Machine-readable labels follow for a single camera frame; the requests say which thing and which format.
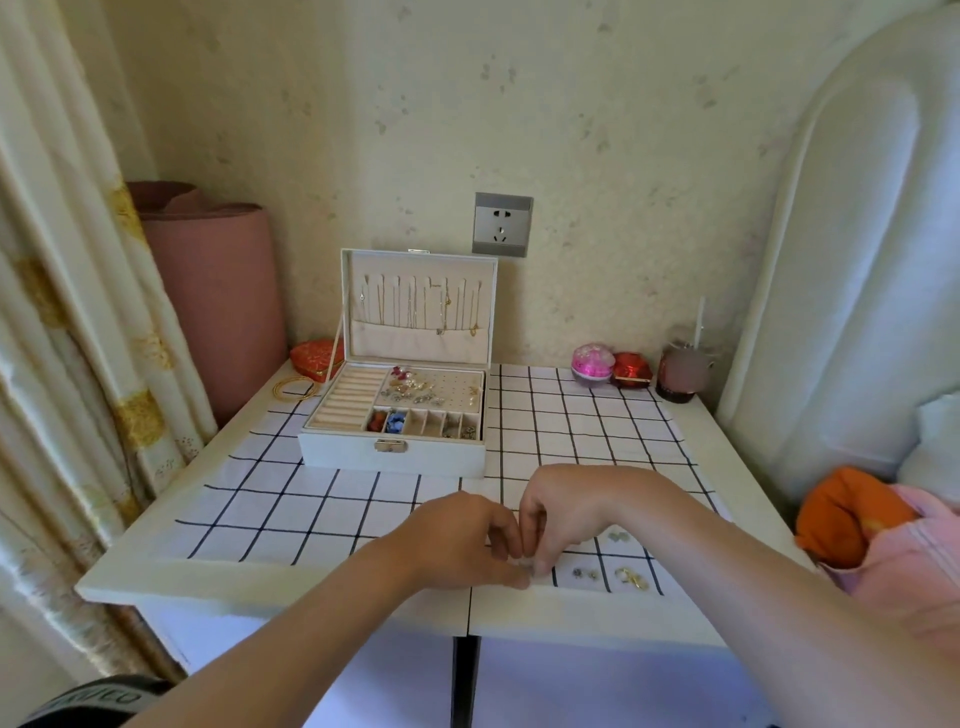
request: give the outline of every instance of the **yoga mat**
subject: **yoga mat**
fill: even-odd
[[[167,296],[220,426],[287,358],[267,212],[186,182],[130,182]]]

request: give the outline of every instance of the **curtain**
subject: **curtain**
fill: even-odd
[[[176,675],[135,610],[74,585],[215,432],[59,9],[4,0],[0,569],[101,674]]]

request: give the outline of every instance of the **gold bangle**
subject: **gold bangle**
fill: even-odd
[[[283,388],[287,384],[292,384],[295,381],[300,381],[301,379],[306,379],[311,382],[310,388],[302,395],[288,395],[283,391]],[[281,379],[274,385],[274,399],[280,401],[304,401],[309,400],[317,393],[317,382],[311,379],[309,376],[288,376],[285,379]]]

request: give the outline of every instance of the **white headboard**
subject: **white headboard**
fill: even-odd
[[[960,7],[857,48],[810,104],[717,410],[788,500],[892,477],[960,385]]]

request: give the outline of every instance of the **hand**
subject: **hand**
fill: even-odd
[[[618,496],[631,479],[659,477],[640,468],[544,465],[530,478],[520,501],[523,551],[534,572],[553,569],[568,546],[598,536],[613,525]]]
[[[507,563],[523,551],[514,514],[483,496],[461,491],[427,501],[379,541],[414,566],[418,589],[530,586],[529,572]]]

